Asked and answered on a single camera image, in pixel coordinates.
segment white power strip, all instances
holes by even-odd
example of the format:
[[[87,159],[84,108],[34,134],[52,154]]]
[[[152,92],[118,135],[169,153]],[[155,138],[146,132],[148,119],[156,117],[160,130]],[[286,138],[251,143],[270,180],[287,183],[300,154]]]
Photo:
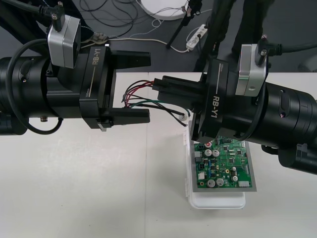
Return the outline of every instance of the white power strip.
[[[192,36],[192,38],[190,38],[190,40],[187,42],[186,48],[192,51],[199,42],[198,35],[200,34],[202,38],[206,33],[207,33],[207,28],[205,28],[205,24],[203,24]]]

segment white round base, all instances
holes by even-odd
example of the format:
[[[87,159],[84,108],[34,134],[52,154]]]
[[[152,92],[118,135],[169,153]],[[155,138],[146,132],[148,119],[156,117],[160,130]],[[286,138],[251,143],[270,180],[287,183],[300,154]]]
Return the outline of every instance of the white round base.
[[[148,15],[165,21],[183,18],[185,13],[175,8],[187,6],[187,0],[139,0],[139,2]]]

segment green wire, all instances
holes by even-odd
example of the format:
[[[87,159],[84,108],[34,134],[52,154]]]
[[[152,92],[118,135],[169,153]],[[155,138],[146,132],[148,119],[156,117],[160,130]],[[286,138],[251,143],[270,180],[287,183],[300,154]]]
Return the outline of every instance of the green wire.
[[[137,105],[139,105],[139,104],[142,104],[142,103],[164,103],[164,104],[171,104],[171,103],[165,103],[165,102],[160,101],[160,100],[144,100],[144,101],[140,101],[140,102],[138,102],[138,103],[132,104],[132,105],[130,106],[130,108],[135,107],[135,106],[137,106]],[[190,117],[190,112],[189,112],[189,110],[186,109],[186,108],[183,108],[183,109],[187,112],[188,116]]]

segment electrolytic capacitor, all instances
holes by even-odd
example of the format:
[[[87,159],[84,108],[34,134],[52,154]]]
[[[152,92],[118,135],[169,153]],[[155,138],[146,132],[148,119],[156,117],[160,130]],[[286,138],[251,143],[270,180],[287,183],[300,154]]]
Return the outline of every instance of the electrolytic capacitor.
[[[219,153],[218,150],[213,150],[213,151],[212,151],[212,156],[218,157],[219,155],[220,155],[220,153]]]
[[[209,157],[212,155],[212,151],[210,149],[205,150],[204,154]]]
[[[218,178],[216,183],[217,183],[218,186],[223,186],[224,181],[223,181],[222,178]]]
[[[238,177],[237,176],[233,176],[232,177],[232,181],[234,181],[234,182],[238,181]]]
[[[205,147],[206,147],[206,148],[210,148],[211,145],[212,145],[211,142],[208,142],[208,143],[205,144]]]
[[[207,181],[207,187],[214,187],[216,185],[216,183],[214,182],[213,179],[210,179]]]

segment green circuit board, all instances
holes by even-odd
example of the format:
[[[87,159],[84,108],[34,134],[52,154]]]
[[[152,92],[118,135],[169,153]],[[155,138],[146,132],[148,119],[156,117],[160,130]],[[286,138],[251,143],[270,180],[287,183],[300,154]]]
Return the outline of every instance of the green circuit board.
[[[252,187],[244,141],[217,137],[195,144],[195,163],[198,188]]]

